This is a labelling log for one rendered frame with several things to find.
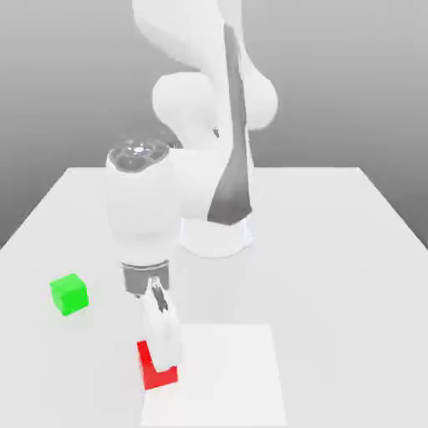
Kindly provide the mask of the small green cube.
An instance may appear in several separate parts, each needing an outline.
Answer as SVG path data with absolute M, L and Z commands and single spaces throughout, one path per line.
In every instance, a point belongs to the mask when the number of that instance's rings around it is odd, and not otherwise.
M 50 283 L 53 302 L 63 316 L 68 316 L 89 305 L 84 281 L 75 273 Z

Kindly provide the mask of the small red cube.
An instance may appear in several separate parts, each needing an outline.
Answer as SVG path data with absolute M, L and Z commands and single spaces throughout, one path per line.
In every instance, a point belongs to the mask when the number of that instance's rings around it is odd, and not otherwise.
M 153 390 L 162 386 L 174 384 L 178 381 L 176 366 L 164 371 L 157 371 L 155 369 L 148 344 L 145 340 L 141 340 L 137 343 L 137 349 L 145 390 Z

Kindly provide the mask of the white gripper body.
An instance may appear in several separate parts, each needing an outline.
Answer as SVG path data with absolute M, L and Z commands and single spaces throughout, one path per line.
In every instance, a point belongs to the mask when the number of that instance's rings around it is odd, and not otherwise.
M 180 348 L 181 322 L 168 291 L 147 291 L 142 298 L 145 336 L 151 348 Z

